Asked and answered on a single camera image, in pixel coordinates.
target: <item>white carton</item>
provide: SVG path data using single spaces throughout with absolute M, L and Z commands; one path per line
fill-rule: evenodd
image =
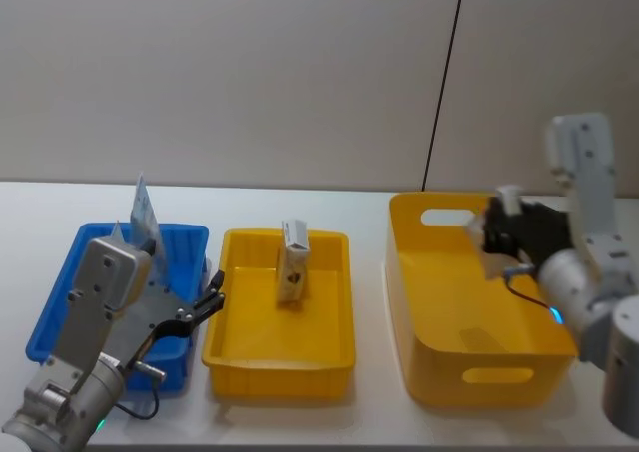
M 307 275 L 309 235 L 307 224 L 300 220 L 282 221 L 283 243 L 278 252 L 278 302 L 300 300 Z
M 160 226 L 151 206 L 151 199 L 147 191 L 147 184 L 142 174 L 138 177 L 136 185 L 136 195 L 131 208 L 131 244 L 139 247 L 146 240 L 152 239 L 156 243 L 155 254 L 153 255 L 153 267 L 149 274 L 149 279 L 157 284 L 169 285 L 169 264 L 167 253 L 162 241 Z

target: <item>white wall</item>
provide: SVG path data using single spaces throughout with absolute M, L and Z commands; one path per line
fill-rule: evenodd
M 0 180 L 419 189 L 457 0 L 0 0 Z M 603 111 L 639 196 L 639 1 L 463 0 L 426 186 L 557 191 Z
M 639 195 L 639 0 L 463 0 L 427 187 L 557 191 L 543 130 L 602 111 L 617 190 Z
M 417 189 L 456 0 L 0 0 L 0 179 Z

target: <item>silver cylinder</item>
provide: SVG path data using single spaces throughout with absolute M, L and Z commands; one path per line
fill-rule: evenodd
M 546 301 L 562 315 L 580 360 L 605 369 L 614 302 L 597 301 L 599 290 L 575 249 L 558 252 L 540 269 L 537 282 Z
M 57 424 L 39 423 L 20 411 L 3 427 L 34 452 L 79 452 L 122 395 L 125 381 L 109 361 L 100 358 Z
M 639 437 L 639 296 L 615 308 L 603 410 L 619 430 Z

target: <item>white table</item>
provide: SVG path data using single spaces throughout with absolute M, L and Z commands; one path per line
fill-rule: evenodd
M 78 227 L 126 221 L 133 192 L 133 186 L 0 184 L 2 420 L 21 403 L 36 371 L 24 347 Z M 164 397 L 160 413 L 149 422 L 112 411 L 89 450 L 180 445 L 208 450 L 232 444 L 639 445 L 606 421 L 600 407 L 603 374 L 589 365 L 575 363 L 549 403 L 532 410 L 433 410 L 408 396 L 382 280 L 392 194 L 166 187 L 150 187 L 150 194 L 159 221 L 209 229 L 207 256 L 214 266 L 229 228 L 278 227 L 281 219 L 297 217 L 312 228 L 345 232 L 357 347 L 353 388 L 333 406 L 218 401 L 200 362 L 202 328 L 188 389 Z M 639 257 L 639 200 L 618 200 L 618 216 L 624 238 Z

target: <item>cable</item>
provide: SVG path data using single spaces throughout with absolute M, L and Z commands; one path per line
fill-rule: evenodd
M 134 419 L 151 420 L 156 416 L 156 414 L 158 413 L 158 410 L 160 410 L 160 397 L 158 396 L 158 384 L 155 380 L 153 381 L 153 384 L 151 385 L 151 393 L 153 394 L 153 400 L 155 403 L 153 406 L 153 412 L 151 412 L 148 415 L 140 415 L 137 412 L 134 412 L 133 410 L 129 409 L 128 407 L 125 407 L 122 404 L 116 403 L 116 407 L 119 408 L 124 413 L 129 414 Z
M 550 307 L 546 303 L 541 302 L 540 300 L 537 300 L 537 299 L 533 299 L 532 297 L 529 297 L 527 295 L 524 295 L 521 292 L 515 290 L 510 285 L 510 282 L 512 281 L 514 277 L 518 275 L 530 275 L 531 273 L 533 273 L 534 270 L 535 268 L 531 264 L 521 265 L 519 267 L 507 267 L 503 272 L 503 283 L 506 286 L 506 289 L 508 289 L 508 291 L 511 294 L 516 295 L 517 297 L 520 297 L 524 300 L 527 300 L 528 302 L 532 302 L 533 304 L 540 305 L 541 307 L 545 309 L 549 309 Z
M 517 297 L 521 297 L 522 299 L 527 300 L 528 302 L 532 302 L 533 304 L 540 305 L 541 307 L 544 307 L 546 309 L 550 308 L 550 307 L 548 307 L 548 304 L 545 304 L 545 303 L 541 302 L 540 300 L 533 299 L 532 297 L 528 297 L 527 295 L 524 295 L 521 292 L 517 292 L 515 289 L 510 287 L 510 284 L 508 284 L 508 283 L 506 284 L 506 289 L 508 289 L 511 294 L 516 295 Z

